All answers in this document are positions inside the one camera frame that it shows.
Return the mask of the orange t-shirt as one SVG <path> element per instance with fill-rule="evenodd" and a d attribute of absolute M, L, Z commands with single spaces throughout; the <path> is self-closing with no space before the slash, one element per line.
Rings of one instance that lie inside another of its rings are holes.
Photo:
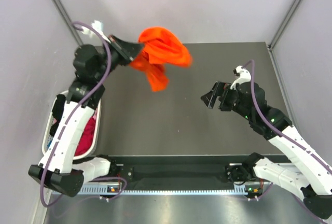
<path fill-rule="evenodd" d="M 130 63 L 130 66 L 143 72 L 152 92 L 163 91 L 169 84 L 165 65 L 178 67 L 192 65 L 192 56 L 188 49 L 171 31 L 154 26 L 145 29 L 138 38 L 145 46 L 143 51 Z"/>

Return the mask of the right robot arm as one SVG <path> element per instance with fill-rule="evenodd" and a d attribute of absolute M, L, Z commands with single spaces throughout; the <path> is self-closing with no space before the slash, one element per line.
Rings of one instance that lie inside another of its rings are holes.
<path fill-rule="evenodd" d="M 331 166 L 304 140 L 286 114 L 268 105 L 264 89 L 251 81 L 217 81 L 201 96 L 201 101 L 208 108 L 219 101 L 220 111 L 233 111 L 246 119 L 254 132 L 279 149 L 298 169 L 290 171 L 252 153 L 242 164 L 246 179 L 268 180 L 297 197 L 317 218 L 331 218 Z"/>

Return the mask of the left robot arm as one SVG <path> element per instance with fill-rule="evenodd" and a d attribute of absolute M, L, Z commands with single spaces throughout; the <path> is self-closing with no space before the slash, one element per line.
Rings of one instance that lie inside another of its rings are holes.
<path fill-rule="evenodd" d="M 102 39 L 104 52 L 94 45 L 79 46 L 74 52 L 75 79 L 68 89 L 63 114 L 52 143 L 28 174 L 44 189 L 68 197 L 78 194 L 85 183 L 99 177 L 116 178 L 118 169 L 105 157 L 92 157 L 75 163 L 74 155 L 83 131 L 105 92 L 104 80 L 117 66 L 127 66 L 143 51 L 144 43 L 132 43 L 112 35 Z"/>

